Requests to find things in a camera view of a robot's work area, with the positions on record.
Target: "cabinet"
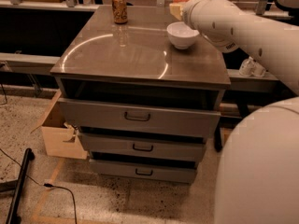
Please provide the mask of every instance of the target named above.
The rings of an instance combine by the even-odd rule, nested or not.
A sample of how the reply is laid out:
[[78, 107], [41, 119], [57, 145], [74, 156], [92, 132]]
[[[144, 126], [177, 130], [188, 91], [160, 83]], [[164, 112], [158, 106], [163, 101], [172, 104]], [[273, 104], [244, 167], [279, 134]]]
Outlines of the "cabinet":
[[167, 7], [128, 16], [100, 6], [51, 69], [60, 107], [96, 173], [192, 183], [230, 87], [224, 60], [202, 37], [175, 49]]

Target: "drawer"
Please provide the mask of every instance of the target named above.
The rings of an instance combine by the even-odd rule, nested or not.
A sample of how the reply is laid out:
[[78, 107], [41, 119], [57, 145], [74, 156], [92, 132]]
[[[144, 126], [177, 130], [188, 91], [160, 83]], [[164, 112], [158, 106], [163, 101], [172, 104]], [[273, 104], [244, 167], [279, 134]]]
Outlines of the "drawer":
[[177, 167], [160, 167], [120, 161], [90, 159], [91, 168], [100, 175], [127, 176], [180, 183], [192, 183], [196, 170]]
[[150, 157], [167, 160], [200, 162], [205, 154], [206, 145], [164, 140], [150, 140], [124, 136], [80, 133], [78, 138], [85, 150]]
[[214, 134], [220, 113], [72, 99], [59, 99], [68, 123], [143, 133], [208, 138]]

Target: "floor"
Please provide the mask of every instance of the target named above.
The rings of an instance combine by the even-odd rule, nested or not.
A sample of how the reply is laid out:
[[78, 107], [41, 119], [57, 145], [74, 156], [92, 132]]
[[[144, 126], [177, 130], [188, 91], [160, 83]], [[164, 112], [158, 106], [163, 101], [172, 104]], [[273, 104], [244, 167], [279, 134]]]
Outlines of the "floor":
[[[41, 130], [34, 130], [56, 90], [5, 87], [7, 104], [0, 105], [0, 148], [18, 162], [30, 147], [30, 162], [18, 214], [21, 223], [75, 223], [72, 196], [65, 189], [47, 189], [50, 182], [75, 196], [78, 223], [179, 224], [213, 223], [214, 191], [220, 153], [207, 142], [206, 155], [191, 185], [101, 176], [87, 160], [47, 156]], [[4, 94], [0, 90], [0, 103]], [[0, 182], [18, 177], [19, 166], [0, 152]], [[13, 192], [0, 193], [0, 223], [5, 223]]]

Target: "open cardboard box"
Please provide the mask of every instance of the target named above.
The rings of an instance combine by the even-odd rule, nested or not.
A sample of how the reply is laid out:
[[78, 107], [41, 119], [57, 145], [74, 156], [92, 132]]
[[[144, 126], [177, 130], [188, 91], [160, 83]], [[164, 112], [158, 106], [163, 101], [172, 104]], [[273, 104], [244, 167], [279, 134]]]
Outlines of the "open cardboard box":
[[86, 159], [87, 151], [83, 149], [77, 131], [64, 125], [64, 116], [57, 103], [60, 97], [61, 92], [57, 91], [37, 123], [37, 128], [41, 127], [43, 133], [47, 154], [55, 157]]

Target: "gold can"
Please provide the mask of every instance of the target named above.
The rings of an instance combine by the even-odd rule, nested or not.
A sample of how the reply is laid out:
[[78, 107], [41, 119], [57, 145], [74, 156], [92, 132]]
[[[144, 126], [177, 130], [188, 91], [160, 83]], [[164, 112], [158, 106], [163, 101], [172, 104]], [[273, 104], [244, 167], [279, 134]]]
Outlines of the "gold can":
[[128, 22], [126, 0], [112, 0], [112, 10], [115, 23], [123, 24]]

